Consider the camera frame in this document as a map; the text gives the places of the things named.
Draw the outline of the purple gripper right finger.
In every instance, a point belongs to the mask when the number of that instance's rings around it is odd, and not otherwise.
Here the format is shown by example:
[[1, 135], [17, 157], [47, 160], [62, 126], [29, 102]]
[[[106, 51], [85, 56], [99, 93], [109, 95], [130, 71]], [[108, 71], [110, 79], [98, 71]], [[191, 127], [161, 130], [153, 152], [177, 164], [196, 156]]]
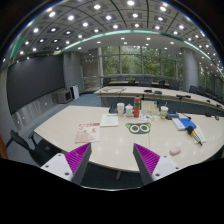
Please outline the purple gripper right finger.
[[144, 185], [180, 170], [169, 156], [160, 156], [139, 144], [133, 145], [133, 155]]

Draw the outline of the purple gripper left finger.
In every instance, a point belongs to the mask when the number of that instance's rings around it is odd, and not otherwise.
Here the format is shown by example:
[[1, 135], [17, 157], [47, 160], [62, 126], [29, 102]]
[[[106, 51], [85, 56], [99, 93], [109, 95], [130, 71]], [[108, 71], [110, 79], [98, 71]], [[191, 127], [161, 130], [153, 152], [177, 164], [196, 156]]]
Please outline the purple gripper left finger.
[[87, 143], [67, 154], [57, 153], [42, 166], [42, 169], [79, 185], [91, 152], [91, 144]]

